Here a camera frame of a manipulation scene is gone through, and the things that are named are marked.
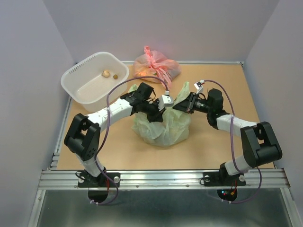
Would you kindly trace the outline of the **green plastic bag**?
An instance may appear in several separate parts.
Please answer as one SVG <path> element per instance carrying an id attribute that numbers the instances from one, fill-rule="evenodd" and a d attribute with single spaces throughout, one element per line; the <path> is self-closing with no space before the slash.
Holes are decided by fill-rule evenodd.
<path id="1" fill-rule="evenodd" d="M 147 114 L 136 113 L 132 130 L 150 145 L 169 147 L 189 137 L 191 115 L 171 107 L 162 115 L 163 122 L 149 122 Z"/>

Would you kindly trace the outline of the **white plastic basket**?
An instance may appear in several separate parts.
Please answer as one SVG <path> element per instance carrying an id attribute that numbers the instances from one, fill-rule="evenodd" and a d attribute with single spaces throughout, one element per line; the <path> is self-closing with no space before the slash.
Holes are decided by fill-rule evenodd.
<path id="1" fill-rule="evenodd" d="M 110 76 L 102 76 L 104 70 Z M 69 96 L 94 113 L 106 107 L 107 94 L 116 85 L 127 80 L 129 68 L 109 52 L 97 52 L 68 69 L 61 77 L 61 86 Z"/>

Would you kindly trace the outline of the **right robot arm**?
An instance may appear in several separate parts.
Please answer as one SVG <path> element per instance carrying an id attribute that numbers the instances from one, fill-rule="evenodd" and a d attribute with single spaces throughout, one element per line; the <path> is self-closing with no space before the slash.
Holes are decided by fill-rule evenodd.
<path id="1" fill-rule="evenodd" d="M 234 182 L 245 185 L 239 177 L 250 169 L 282 158 L 282 150 L 273 128 L 268 122 L 248 122 L 227 113 L 223 109 L 223 95 L 218 89 L 208 91 L 207 98 L 200 98 L 191 92 L 187 98 L 173 106 L 173 109 L 192 114 L 199 111 L 206 114 L 208 123 L 217 130 L 227 131 L 231 137 L 241 139 L 243 154 L 222 163 L 218 171 L 204 176 L 206 186 L 229 186 Z"/>

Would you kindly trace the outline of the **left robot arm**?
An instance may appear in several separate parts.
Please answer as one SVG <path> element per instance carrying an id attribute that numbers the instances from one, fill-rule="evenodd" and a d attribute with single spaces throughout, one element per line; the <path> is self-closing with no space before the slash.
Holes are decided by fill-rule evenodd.
<path id="1" fill-rule="evenodd" d="M 65 146 L 76 155 L 85 168 L 83 182 L 91 182 L 94 186 L 108 183 L 106 168 L 100 163 L 97 155 L 104 146 L 100 142 L 100 134 L 109 132 L 109 127 L 117 121 L 135 113 L 144 113 L 150 122 L 162 122 L 165 105 L 171 103 L 169 91 L 154 101 L 150 101 L 153 87 L 141 83 L 139 87 L 119 97 L 110 106 L 95 113 L 74 116 L 64 138 Z"/>

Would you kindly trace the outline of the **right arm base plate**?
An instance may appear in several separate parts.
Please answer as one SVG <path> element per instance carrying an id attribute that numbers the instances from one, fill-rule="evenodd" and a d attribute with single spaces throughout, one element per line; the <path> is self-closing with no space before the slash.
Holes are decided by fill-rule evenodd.
<path id="1" fill-rule="evenodd" d="M 203 182 L 206 187 L 229 187 L 229 186 L 245 186 L 246 181 L 243 174 L 228 175 L 221 174 L 219 171 L 211 171 L 203 174 Z"/>

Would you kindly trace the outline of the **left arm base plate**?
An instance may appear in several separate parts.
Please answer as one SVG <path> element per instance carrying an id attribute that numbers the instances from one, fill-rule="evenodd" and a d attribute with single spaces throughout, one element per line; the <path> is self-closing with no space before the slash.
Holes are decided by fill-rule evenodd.
<path id="1" fill-rule="evenodd" d="M 78 178 L 79 188 L 115 188 L 115 182 L 108 180 L 100 174 L 98 177 L 91 176 L 87 171 L 77 171 L 75 173 Z"/>

